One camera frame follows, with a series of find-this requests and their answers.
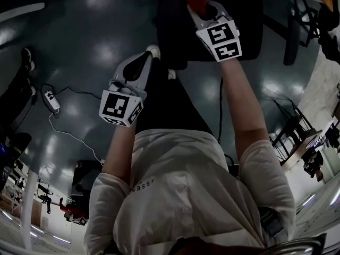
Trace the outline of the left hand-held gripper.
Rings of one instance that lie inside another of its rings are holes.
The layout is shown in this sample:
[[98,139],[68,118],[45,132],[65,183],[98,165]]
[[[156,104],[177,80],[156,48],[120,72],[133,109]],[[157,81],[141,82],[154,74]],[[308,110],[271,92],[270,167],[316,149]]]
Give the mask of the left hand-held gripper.
[[106,122],[131,127],[144,108],[151,71],[151,52],[133,55],[119,64],[109,88],[101,96],[99,116]]

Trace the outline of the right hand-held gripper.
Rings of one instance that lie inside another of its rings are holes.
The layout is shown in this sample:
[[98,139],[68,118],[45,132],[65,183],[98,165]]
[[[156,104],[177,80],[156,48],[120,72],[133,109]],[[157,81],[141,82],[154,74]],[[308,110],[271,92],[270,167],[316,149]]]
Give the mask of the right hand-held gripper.
[[213,21],[203,20],[189,4],[187,9],[195,26],[202,28],[196,31],[196,35],[217,62],[242,55],[240,33],[222,4],[208,0],[208,15]]

